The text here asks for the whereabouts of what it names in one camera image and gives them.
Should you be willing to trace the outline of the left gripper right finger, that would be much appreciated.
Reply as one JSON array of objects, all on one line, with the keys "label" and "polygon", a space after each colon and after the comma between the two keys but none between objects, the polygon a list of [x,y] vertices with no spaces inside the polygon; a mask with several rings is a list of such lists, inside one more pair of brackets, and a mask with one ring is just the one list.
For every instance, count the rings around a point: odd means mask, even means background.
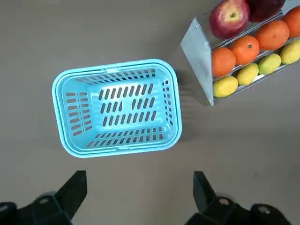
[{"label": "left gripper right finger", "polygon": [[193,174],[193,196],[198,212],[187,225],[291,225],[271,205],[256,203],[248,210],[231,198],[217,195],[202,171]]}]

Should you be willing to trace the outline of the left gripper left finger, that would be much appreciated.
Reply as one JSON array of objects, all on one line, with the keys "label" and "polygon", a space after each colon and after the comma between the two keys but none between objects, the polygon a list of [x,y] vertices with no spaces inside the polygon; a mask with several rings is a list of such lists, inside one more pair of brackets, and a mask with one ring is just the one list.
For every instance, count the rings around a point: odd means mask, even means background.
[{"label": "left gripper left finger", "polygon": [[87,174],[76,171],[56,192],[40,195],[19,208],[14,202],[0,203],[2,225],[71,225],[87,195]]}]

